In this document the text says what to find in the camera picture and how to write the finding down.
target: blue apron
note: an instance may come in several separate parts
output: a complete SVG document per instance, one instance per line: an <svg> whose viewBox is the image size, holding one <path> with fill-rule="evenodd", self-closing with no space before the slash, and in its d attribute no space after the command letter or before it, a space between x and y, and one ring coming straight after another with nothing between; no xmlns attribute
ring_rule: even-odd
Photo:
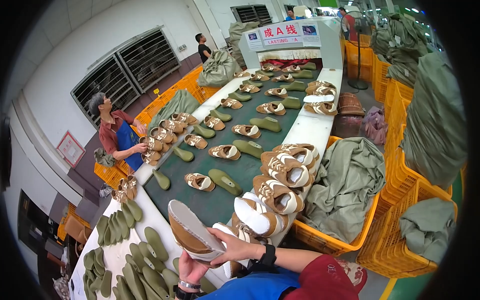
<svg viewBox="0 0 480 300"><path fill-rule="evenodd" d="M133 131L130 125L125 122L125 120L122 122L116 135L118 140L118 151L128 150L138 144L139 136ZM140 153L134 153L124 160L134 171L138 170L138 168L144 163Z"/></svg>
<svg viewBox="0 0 480 300"><path fill-rule="evenodd" d="M221 288L200 297L209 299L278 300L289 287L299 288L299 274L284 268L277 268L280 274L251 273L243 278L227 281Z"/></svg>

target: ceiling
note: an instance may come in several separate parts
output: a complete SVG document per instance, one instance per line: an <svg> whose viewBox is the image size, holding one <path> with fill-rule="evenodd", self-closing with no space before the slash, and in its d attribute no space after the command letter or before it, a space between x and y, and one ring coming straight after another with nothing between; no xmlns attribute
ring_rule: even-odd
<svg viewBox="0 0 480 300"><path fill-rule="evenodd" d="M123 0L54 0L28 36L15 63L7 99L15 97L45 57L73 30Z"/></svg>

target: red frame sign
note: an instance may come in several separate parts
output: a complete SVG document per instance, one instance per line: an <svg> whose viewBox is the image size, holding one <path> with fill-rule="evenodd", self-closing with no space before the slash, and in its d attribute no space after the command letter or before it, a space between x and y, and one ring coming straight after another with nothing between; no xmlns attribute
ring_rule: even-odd
<svg viewBox="0 0 480 300"><path fill-rule="evenodd" d="M58 144L57 151L73 168L77 166L80 159L85 155L85 149L68 130Z"/></svg>

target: white table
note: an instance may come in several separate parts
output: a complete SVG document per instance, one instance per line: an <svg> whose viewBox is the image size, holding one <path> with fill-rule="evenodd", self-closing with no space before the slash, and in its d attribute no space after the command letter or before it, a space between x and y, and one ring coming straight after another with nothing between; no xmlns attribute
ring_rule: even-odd
<svg viewBox="0 0 480 300"><path fill-rule="evenodd" d="M255 73L258 69L247 69L247 72ZM320 71L320 74L317 80L328 81L334 84L337 88L337 95L335 97L335 104L338 102L338 95L340 92L341 84L342 84L342 75L343 70L333 70L333 69L326 69L323 68ZM245 78L234 78L231 82L225 85L222 89L216 92L212 97L206 100L202 105L195 112L192 113L198 120L203 120L205 116L210 113L210 110L217 108L220 105L220 100L226 98L229 93L235 92L241 82L245 80ZM305 111L302 108L293 124L293 126L288 131L287 136L283 140L283 144L296 144L296 143L307 143L312 144L318 149L318 153L320 157L323 157L328 137L330 136L330 131L332 129L333 124L333 116L324 116L324 115L317 115L312 114ZM187 128L188 132L192 131L192 126ZM176 144L180 144L183 141L183 136L179 136L179 140ZM106 255L109 256L106 259L106 269L112 271L112 286L116 285L116 274L121 274L121 268L125 265L125 254L130 253L128 245L131 242L138 243L139 240L146 241L144 229L147 226L152 227L155 229L168 251L169 259L165 263L167 268L174 270L173 267L173 259L179 257L181 255L181 248L174 242L173 235L170 229L170 225L168 222L163 218L161 213L158 211L156 206L150 200L150 197L147 195L145 190L143 189L143 185L147 182L147 180L152 176L152 170L158 169L158 167L168 158L171 154L171 150L166 152L162 158L159 160L158 165L153 167L148 164L143 164L136 172L135 176L138 180L138 192L135 198L137 204L141 207L144 213L144 217L141 222L137 222L135 225L134 230L131 230L131 236L129 240L123 241L122 243L118 243L114 246L104 247L104 252ZM120 204L114 200L111 201L110 205L106 208L105 212L103 213L104 216L110 216L116 210L120 210ZM290 214L288 228L287 230L275 235L272 237L272 242L275 246L278 246L280 242L285 237L286 233L290 229L293 224L293 220L295 219L296 214ZM96 227L94 228L92 235L88 239L88 242L85 244L84 250L79 257L77 266L73 270L72 279L75 284L75 292L72 292L72 288L69 284L69 289L71 293L71 299L75 300L83 300L86 299L84 294L83 288L83 281L82 277L85 273L85 267L83 265L84 255L87 254L90 250L95 249L98 247L97 244L98 239L98 232ZM205 275L210 282L212 282L217 288L222 286L225 282L229 279L225 276L223 268L217 269L210 269L207 274ZM97 293L98 299L104 299L100 293ZM115 295L113 293L110 296L110 299L115 299Z"/></svg>

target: red shirt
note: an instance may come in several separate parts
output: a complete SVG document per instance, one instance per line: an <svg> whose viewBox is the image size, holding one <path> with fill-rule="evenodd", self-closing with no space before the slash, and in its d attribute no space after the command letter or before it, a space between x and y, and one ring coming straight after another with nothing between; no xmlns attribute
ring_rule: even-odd
<svg viewBox="0 0 480 300"><path fill-rule="evenodd" d="M321 255L306 266L299 277L300 288L284 300L358 300L358 292L344 269L330 255Z"/></svg>
<svg viewBox="0 0 480 300"><path fill-rule="evenodd" d="M135 120L121 110L115 110L111 112L110 115L112 115L115 123L107 123L101 120L98 133L98 137L100 138L100 141L102 142L107 154L112 154L114 151L118 151L116 132L120 128L123 121L126 121L129 125L132 125L133 121Z"/></svg>

